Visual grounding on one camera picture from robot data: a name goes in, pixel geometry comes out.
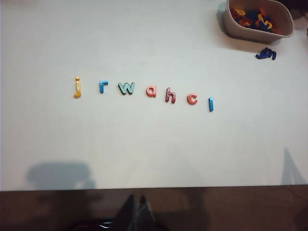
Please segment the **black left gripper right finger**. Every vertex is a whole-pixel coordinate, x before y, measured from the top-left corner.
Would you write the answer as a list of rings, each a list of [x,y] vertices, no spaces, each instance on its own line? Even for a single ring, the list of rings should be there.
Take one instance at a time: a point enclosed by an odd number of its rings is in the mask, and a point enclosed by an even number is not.
[[[134,209],[132,219],[132,230],[133,231],[155,231],[156,223],[151,210],[151,207],[146,200],[145,196],[142,195],[139,203]]]

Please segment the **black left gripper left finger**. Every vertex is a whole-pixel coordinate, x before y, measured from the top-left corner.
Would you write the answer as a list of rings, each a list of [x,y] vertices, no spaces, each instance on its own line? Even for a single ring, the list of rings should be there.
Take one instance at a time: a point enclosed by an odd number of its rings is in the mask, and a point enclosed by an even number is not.
[[[115,217],[115,231],[132,231],[135,218],[135,197],[130,195]]]

